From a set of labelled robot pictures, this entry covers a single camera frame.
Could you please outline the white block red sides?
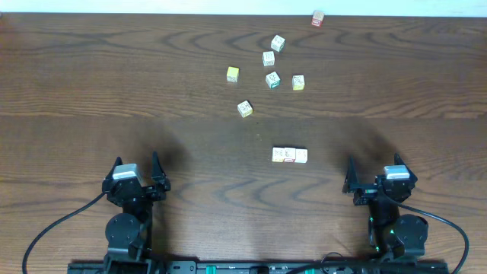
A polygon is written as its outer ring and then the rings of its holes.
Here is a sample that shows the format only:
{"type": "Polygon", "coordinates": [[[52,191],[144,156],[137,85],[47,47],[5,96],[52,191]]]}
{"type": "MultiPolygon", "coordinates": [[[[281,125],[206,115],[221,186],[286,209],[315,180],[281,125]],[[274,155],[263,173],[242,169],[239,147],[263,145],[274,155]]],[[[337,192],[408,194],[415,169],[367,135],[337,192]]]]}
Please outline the white block red sides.
{"type": "Polygon", "coordinates": [[[295,163],[299,163],[299,164],[306,164],[307,163],[307,160],[308,160],[307,149],[297,148],[295,150],[295,160],[294,160],[294,162],[295,163]]]}

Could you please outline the yellow sided X block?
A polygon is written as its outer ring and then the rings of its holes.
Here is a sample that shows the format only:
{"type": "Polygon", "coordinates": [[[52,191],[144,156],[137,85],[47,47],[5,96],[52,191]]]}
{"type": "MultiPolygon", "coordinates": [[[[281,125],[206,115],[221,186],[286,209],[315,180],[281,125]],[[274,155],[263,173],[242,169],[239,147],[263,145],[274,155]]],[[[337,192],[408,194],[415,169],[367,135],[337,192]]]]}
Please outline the yellow sided X block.
{"type": "Polygon", "coordinates": [[[285,160],[285,149],[279,147],[272,148],[272,162],[283,162],[285,160]]]}

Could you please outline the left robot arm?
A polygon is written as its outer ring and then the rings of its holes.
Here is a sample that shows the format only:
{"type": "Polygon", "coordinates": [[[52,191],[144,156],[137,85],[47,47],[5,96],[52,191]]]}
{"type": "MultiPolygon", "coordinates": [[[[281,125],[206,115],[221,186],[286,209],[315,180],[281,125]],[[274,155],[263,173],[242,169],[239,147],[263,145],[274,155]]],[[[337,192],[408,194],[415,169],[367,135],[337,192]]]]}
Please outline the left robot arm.
{"type": "Polygon", "coordinates": [[[136,164],[124,164],[117,158],[102,182],[107,200],[122,212],[112,217],[106,226],[107,254],[103,258],[105,273],[150,273],[157,269],[149,257],[151,252],[153,205],[164,200],[170,191],[170,181],[161,167],[158,153],[152,154],[153,184],[142,186],[136,164]]]}

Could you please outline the green sided picture block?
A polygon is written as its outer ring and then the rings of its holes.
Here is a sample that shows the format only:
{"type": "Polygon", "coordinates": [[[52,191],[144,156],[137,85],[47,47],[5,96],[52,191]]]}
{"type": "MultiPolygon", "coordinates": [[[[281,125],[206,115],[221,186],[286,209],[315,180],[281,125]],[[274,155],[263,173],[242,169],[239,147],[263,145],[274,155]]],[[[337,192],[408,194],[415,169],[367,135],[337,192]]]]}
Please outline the green sided picture block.
{"type": "Polygon", "coordinates": [[[284,148],[284,162],[296,161],[296,148],[284,148]]]}

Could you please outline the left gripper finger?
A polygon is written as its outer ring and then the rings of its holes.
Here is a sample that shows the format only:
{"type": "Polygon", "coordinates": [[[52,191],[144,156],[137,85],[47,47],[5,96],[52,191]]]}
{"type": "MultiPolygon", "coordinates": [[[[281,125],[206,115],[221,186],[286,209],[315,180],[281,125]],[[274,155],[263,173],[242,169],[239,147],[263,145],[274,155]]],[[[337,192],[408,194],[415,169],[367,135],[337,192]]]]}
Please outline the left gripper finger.
{"type": "Polygon", "coordinates": [[[116,160],[115,160],[115,162],[114,162],[114,164],[113,164],[113,166],[110,169],[110,172],[106,175],[105,180],[107,180],[107,181],[113,180],[113,173],[114,173],[116,167],[117,166],[120,166],[122,164],[123,164],[122,158],[121,157],[117,157],[116,160]]]}
{"type": "Polygon", "coordinates": [[[161,163],[159,161],[158,153],[156,151],[152,154],[152,172],[151,178],[157,187],[163,190],[170,190],[170,180],[165,174],[161,163]]]}

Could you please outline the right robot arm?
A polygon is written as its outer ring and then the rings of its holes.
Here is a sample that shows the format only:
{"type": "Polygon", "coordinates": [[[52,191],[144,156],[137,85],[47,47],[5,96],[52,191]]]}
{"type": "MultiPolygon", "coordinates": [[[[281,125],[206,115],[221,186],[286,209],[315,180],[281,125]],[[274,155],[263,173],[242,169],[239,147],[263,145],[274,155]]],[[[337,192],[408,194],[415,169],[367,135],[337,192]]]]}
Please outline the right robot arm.
{"type": "Polygon", "coordinates": [[[369,242],[382,261],[416,260],[425,254],[428,222],[417,215],[399,213],[417,180],[398,154],[394,155],[394,164],[386,166],[373,183],[360,182],[355,163],[349,159],[342,191],[354,195],[356,206],[368,207],[369,242]]]}

